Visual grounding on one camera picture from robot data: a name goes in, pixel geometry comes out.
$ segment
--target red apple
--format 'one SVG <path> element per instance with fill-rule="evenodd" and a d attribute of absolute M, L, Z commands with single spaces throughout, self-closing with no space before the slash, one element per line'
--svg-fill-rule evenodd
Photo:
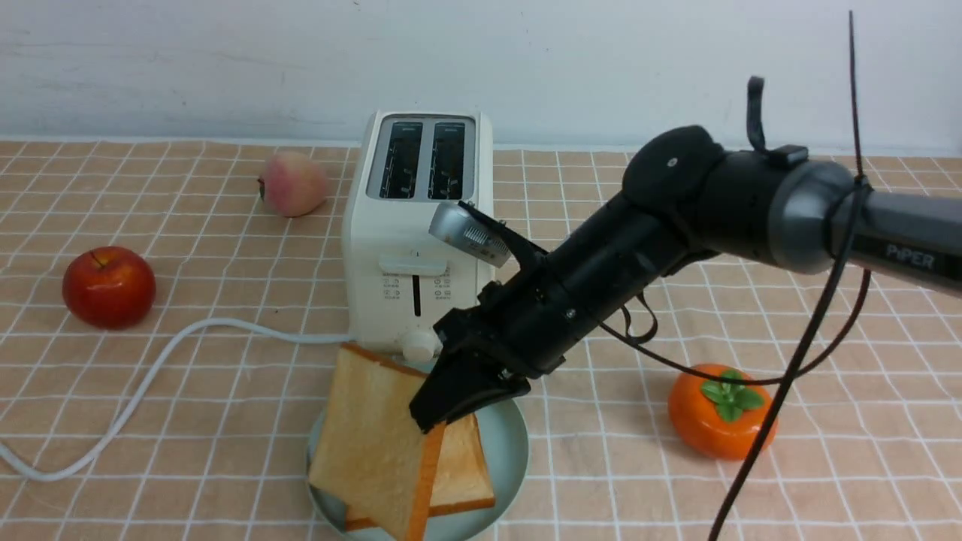
<path fill-rule="evenodd" d="M 157 295 L 154 271 L 121 246 L 102 246 L 77 256 L 63 274 L 63 302 L 81 321 L 118 330 L 146 317 Z"/>

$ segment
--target robotic arm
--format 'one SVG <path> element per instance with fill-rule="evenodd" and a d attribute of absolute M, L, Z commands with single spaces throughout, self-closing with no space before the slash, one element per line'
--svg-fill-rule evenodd
<path fill-rule="evenodd" d="M 855 197 L 851 173 L 809 160 L 804 147 L 755 143 L 727 151 L 699 126 L 658 136 L 628 164 L 621 191 L 551 252 L 460 204 L 519 271 L 434 325 L 442 352 L 410 404 L 420 428 L 527 394 L 529 379 L 551 374 L 649 283 L 694 262 L 726 253 L 791 272 L 827 270 Z M 962 296 L 962 199 L 865 189 L 849 260 Z"/>

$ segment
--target piper logo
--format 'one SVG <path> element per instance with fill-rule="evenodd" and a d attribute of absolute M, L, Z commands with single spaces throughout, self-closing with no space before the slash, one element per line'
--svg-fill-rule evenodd
<path fill-rule="evenodd" d="M 895 259 L 900 263 L 907 263 L 913 267 L 935 271 L 935 256 L 923 251 L 899 245 L 887 245 L 885 257 Z"/>

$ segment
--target toaster slot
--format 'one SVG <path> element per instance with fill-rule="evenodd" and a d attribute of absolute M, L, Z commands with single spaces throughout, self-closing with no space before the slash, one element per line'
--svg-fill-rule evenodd
<path fill-rule="evenodd" d="M 434 125 L 431 151 L 429 199 L 461 199 L 465 188 L 464 122 L 438 122 Z"/>
<path fill-rule="evenodd" d="M 399 121 L 392 125 L 381 177 L 381 198 L 411 199 L 415 196 L 423 131 L 421 122 Z"/>
<path fill-rule="evenodd" d="M 415 317 L 420 318 L 420 276 L 411 276 L 411 289 L 414 293 L 411 297 L 415 300 Z"/>

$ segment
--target toast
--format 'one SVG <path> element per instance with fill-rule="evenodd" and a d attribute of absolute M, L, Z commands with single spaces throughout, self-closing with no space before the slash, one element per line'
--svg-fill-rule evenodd
<path fill-rule="evenodd" d="M 424 536 L 444 437 L 444 423 L 423 434 L 408 409 L 424 378 L 344 344 L 308 472 L 397 541 Z"/>
<path fill-rule="evenodd" d="M 428 516 L 440 517 L 494 507 L 494 488 L 481 447 L 477 418 L 470 414 L 444 429 L 438 473 L 434 478 Z M 360 510 L 347 508 L 347 531 L 376 528 Z"/>

